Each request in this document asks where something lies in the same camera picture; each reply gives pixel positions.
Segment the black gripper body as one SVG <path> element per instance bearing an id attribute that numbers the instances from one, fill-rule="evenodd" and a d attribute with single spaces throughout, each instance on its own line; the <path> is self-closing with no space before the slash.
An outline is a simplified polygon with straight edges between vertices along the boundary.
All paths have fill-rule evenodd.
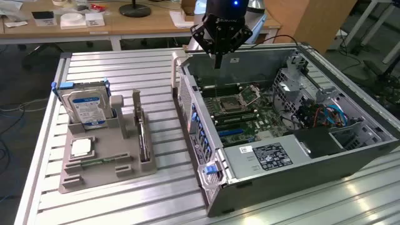
<path id="1" fill-rule="evenodd" d="M 219 26 L 246 24 L 247 0 L 210 0 L 203 21 L 219 47 Z"/>

